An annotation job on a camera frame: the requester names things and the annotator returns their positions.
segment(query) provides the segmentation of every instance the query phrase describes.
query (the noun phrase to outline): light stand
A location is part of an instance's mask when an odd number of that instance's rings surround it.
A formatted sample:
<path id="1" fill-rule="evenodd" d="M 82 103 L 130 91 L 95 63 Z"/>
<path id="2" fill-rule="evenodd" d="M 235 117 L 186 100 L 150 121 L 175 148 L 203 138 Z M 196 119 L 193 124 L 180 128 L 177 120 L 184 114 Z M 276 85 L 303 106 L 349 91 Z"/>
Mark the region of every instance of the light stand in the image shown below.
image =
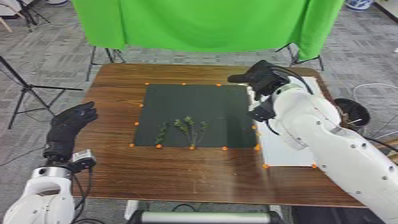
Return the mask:
<path id="1" fill-rule="evenodd" d="M 290 66 L 299 65 L 299 64 L 303 64 L 303 63 L 308 62 L 308 61 L 319 60 L 319 63 L 321 63 L 321 70 L 326 71 L 324 60 L 322 60 L 321 55 L 319 55 L 313 59 L 301 61 L 301 60 L 299 60 L 299 53 L 297 53 L 297 55 L 294 55 L 294 51 L 292 51 L 290 44 L 292 44 L 292 43 L 289 43 L 289 44 L 276 50 L 276 52 L 281 52 L 281 50 L 283 50 L 285 48 L 289 49 L 289 51 L 290 51 L 290 59 L 292 59 Z"/>
<path id="2" fill-rule="evenodd" d="M 17 109 L 15 109 L 15 113 L 13 113 L 13 117 L 11 117 L 11 121 L 10 121 L 10 129 L 13 127 L 13 124 L 15 124 L 15 119 L 17 119 L 17 115 L 22 114 L 22 113 L 29 113 L 33 111 L 40 111 L 40 110 L 47 110 L 50 112 L 50 114 L 56 116 L 56 113 L 50 109 L 61 95 L 65 94 L 66 90 L 74 90 L 74 91 L 82 91 L 82 89 L 75 89 L 75 88 L 66 88 L 66 87 L 54 87 L 54 86 L 38 86 L 38 85 L 33 85 L 26 82 L 15 68 L 11 67 L 4 57 L 0 56 L 0 63 L 4 64 L 17 80 L 19 80 L 19 83 L 22 85 L 22 95 L 20 95 L 20 99 L 19 99 L 19 104 L 17 104 Z M 42 99 L 42 96 L 38 95 L 36 91 L 35 91 L 35 88 L 40 88 L 40 89 L 59 89 L 63 90 L 54 98 L 54 100 L 50 101 L 50 103 L 45 102 L 45 100 Z M 31 95 L 35 96 L 36 100 L 40 101 L 42 105 L 43 105 L 43 108 L 36 108 L 36 109 L 31 109 L 31 110 L 26 110 L 26 111 L 20 111 L 20 107 L 22 107 L 22 102 L 24 102 L 24 97 L 26 97 L 26 94 L 31 93 Z"/>

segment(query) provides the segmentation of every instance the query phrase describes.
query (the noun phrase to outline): green screen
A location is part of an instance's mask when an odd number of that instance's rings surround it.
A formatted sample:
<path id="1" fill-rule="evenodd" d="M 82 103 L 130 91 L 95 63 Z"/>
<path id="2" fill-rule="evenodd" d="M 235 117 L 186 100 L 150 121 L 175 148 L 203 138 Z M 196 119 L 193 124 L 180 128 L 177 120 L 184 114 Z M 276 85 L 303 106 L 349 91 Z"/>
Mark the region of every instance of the green screen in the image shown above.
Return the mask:
<path id="1" fill-rule="evenodd" d="M 344 0 L 74 0 L 90 43 L 244 52 L 296 43 L 321 55 Z"/>

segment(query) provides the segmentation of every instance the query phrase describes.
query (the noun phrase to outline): wooden table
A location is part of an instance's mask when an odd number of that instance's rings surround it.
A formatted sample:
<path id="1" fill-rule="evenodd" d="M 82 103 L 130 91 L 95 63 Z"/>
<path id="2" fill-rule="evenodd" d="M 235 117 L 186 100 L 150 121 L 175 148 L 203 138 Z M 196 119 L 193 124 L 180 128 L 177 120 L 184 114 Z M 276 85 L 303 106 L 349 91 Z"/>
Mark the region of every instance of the wooden table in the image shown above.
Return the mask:
<path id="1" fill-rule="evenodd" d="M 79 136 L 77 149 L 98 158 L 91 197 L 132 200 L 360 207 L 322 171 L 313 168 L 264 169 L 262 151 L 134 147 L 136 121 L 146 84 L 228 84 L 248 67 L 196 65 L 106 65 L 88 93 L 97 101 L 98 121 Z M 305 76 L 321 74 L 292 68 Z"/>

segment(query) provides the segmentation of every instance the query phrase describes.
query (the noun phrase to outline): black mat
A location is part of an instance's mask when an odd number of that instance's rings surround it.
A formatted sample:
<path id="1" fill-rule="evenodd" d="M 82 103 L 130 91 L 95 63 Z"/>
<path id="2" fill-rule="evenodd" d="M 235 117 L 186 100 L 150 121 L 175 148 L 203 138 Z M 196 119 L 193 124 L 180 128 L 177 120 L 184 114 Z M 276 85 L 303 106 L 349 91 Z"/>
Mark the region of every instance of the black mat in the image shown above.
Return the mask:
<path id="1" fill-rule="evenodd" d="M 200 123 L 209 123 L 200 147 L 255 147 L 257 133 L 248 110 L 249 96 L 244 86 L 150 85 L 136 145 L 155 146 L 162 124 L 170 122 L 164 146 L 187 147 L 189 140 L 173 122 L 191 116 L 198 130 Z"/>

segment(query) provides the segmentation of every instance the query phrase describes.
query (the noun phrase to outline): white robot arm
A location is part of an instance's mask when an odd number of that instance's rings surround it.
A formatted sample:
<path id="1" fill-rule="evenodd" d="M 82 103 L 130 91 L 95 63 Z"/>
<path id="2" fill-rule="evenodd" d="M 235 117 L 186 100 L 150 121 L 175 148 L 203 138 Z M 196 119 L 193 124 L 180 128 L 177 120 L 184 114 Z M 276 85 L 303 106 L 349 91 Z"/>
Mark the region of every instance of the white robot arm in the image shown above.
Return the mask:
<path id="1" fill-rule="evenodd" d="M 24 195 L 6 213 L 4 224 L 74 222 L 72 177 L 97 165 L 91 150 L 74 154 L 75 138 L 97 118 L 95 102 L 90 102 L 68 109 L 52 119 L 43 153 L 47 165 L 35 170 Z"/>
<path id="2" fill-rule="evenodd" d="M 6 224 L 70 224 L 75 214 L 72 171 L 61 167 L 35 170 L 20 200 L 10 208 Z"/>
<path id="3" fill-rule="evenodd" d="M 274 119 L 285 142 L 297 150 L 310 148 L 335 183 L 386 224 L 398 224 L 397 165 L 363 136 L 340 126 L 342 116 L 331 102 L 312 94 L 310 87 L 290 83 L 289 75 L 297 77 L 260 61 L 244 75 L 230 77 L 230 82 L 249 83 L 258 100 L 269 97 L 249 114 L 258 121 Z"/>

